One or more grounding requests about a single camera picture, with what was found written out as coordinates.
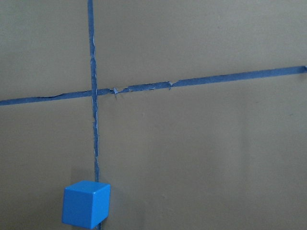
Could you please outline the blue wooden cube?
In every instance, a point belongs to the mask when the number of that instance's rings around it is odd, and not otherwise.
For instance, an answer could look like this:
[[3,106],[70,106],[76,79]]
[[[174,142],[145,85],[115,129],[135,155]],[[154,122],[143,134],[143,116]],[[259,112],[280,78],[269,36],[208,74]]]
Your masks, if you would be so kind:
[[62,223],[93,229],[109,214],[111,185],[80,181],[64,188]]

